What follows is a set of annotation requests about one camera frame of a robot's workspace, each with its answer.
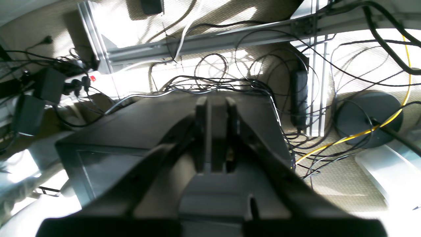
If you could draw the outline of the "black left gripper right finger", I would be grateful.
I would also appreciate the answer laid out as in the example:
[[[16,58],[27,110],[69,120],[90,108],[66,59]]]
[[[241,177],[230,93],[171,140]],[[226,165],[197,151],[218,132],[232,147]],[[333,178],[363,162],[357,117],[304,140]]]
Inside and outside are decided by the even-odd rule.
[[[230,141],[240,157],[257,162],[289,216],[281,219],[252,217],[242,225],[245,237],[386,237],[377,219],[350,215],[308,187],[244,121],[233,98],[226,99]]]

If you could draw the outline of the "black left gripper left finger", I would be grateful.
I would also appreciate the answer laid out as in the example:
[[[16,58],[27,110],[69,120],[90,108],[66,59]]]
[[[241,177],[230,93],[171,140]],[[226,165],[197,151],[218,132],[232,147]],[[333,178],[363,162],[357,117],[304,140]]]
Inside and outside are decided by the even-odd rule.
[[[177,208],[206,161],[208,99],[176,123],[117,184],[67,217],[46,219],[38,237],[180,237]]]

